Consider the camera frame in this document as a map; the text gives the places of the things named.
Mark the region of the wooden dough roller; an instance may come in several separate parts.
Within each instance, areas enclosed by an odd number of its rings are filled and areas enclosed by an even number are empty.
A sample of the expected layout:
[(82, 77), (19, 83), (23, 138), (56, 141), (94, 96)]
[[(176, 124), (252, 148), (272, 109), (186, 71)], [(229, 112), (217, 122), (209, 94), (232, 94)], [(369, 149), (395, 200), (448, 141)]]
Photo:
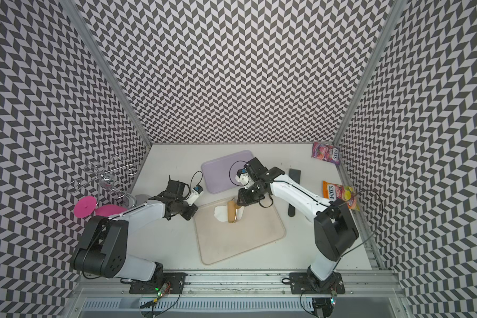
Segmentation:
[(237, 220), (237, 211), (241, 209), (235, 201), (231, 200), (227, 203), (227, 221), (234, 223)]

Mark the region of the beige plastic tray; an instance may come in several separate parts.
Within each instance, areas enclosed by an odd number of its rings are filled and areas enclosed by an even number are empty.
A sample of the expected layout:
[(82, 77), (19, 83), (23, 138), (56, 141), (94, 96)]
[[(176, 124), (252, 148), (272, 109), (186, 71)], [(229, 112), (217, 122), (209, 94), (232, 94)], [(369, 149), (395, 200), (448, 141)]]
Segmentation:
[(220, 222), (214, 217), (217, 206), (227, 206), (228, 197), (201, 206), (193, 217), (197, 242), (203, 264), (212, 265), (261, 246), (283, 239), (284, 224), (274, 206), (244, 207), (242, 218), (234, 223)]

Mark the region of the white dough ball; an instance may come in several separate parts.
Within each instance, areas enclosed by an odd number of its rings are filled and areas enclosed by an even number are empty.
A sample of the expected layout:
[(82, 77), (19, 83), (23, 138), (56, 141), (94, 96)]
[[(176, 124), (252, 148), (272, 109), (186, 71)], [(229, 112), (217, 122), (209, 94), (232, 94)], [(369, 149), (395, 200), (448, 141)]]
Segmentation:
[(240, 207), (236, 210), (234, 216), (229, 217), (228, 207), (220, 205), (214, 209), (214, 217), (220, 222), (234, 223), (241, 220), (244, 210), (244, 207)]

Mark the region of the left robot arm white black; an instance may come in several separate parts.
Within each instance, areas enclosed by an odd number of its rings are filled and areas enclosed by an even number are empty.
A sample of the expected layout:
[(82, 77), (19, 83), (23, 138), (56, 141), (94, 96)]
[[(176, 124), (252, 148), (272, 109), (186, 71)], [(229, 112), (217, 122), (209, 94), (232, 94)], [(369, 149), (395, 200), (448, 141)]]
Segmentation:
[(163, 265), (127, 252), (129, 235), (161, 219), (177, 215), (189, 221), (198, 210), (201, 185), (169, 180), (166, 189), (143, 204), (109, 217), (93, 216), (86, 224), (70, 259), (70, 268), (83, 275), (134, 282), (164, 283)]

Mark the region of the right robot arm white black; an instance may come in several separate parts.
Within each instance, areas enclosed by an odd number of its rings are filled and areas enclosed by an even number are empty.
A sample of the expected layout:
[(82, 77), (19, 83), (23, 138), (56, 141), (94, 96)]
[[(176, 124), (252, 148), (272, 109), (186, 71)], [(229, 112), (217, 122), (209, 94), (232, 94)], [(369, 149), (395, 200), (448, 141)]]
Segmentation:
[(266, 168), (259, 159), (244, 163), (235, 173), (241, 189), (237, 205), (259, 204), (265, 198), (284, 200), (313, 224), (318, 253), (308, 268), (308, 276), (325, 282), (344, 254), (359, 238), (352, 213), (341, 199), (329, 200), (305, 189), (278, 167)]

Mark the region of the purple plastic tray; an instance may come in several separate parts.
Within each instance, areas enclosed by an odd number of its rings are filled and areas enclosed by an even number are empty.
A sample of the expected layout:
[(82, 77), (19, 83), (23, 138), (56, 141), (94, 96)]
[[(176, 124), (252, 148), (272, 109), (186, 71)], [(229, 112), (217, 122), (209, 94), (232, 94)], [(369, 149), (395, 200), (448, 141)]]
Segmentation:
[(209, 193), (217, 194), (237, 187), (235, 176), (237, 170), (241, 170), (244, 165), (254, 156), (250, 151), (240, 151), (217, 159), (204, 162), (201, 165), (206, 190)]

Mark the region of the orange yellow snack bag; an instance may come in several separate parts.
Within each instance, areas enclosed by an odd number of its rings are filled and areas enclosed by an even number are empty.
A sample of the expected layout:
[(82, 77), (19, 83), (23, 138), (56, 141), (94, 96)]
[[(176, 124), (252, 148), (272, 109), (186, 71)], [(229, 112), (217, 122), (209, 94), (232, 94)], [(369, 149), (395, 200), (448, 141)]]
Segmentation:
[(330, 201), (346, 201), (349, 209), (360, 211), (360, 206), (357, 198), (358, 193), (353, 187), (323, 181), (322, 192), (324, 198)]

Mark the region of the pink snack bag far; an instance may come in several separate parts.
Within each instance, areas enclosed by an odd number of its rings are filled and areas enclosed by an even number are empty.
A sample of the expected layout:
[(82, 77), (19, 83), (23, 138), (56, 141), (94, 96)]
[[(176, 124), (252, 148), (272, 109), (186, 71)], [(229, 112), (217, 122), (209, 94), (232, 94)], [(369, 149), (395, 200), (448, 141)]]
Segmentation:
[(335, 165), (340, 165), (339, 148), (331, 144), (314, 142), (312, 145), (311, 157)]

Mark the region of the pink plastic wine glass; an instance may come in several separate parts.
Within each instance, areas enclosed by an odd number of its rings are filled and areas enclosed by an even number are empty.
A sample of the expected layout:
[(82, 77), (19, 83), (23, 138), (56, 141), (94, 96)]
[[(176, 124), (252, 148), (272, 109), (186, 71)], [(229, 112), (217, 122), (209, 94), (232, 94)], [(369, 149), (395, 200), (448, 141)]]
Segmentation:
[(98, 207), (98, 201), (93, 196), (86, 196), (78, 201), (74, 208), (74, 215), (77, 218), (89, 217), (92, 213), (97, 216), (110, 217), (126, 212), (125, 207), (121, 207), (114, 204), (102, 205)]

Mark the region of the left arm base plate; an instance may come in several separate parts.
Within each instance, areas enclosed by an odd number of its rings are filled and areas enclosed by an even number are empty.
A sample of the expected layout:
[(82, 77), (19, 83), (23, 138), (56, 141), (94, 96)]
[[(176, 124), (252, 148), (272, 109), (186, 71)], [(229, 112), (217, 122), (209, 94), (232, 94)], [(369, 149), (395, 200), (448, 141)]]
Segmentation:
[(130, 284), (130, 294), (157, 294), (167, 284), (170, 295), (180, 295), (184, 289), (187, 274), (185, 272), (168, 272), (153, 278), (148, 282), (133, 280)]

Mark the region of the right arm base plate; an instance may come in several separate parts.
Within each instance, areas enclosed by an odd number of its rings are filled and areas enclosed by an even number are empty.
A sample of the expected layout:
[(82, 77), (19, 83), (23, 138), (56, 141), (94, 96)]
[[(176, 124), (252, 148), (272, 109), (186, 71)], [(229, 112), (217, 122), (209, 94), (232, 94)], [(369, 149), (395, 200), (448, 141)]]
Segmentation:
[(345, 294), (344, 282), (338, 272), (333, 272), (326, 280), (320, 280), (312, 272), (291, 272), (288, 279), (292, 294)]

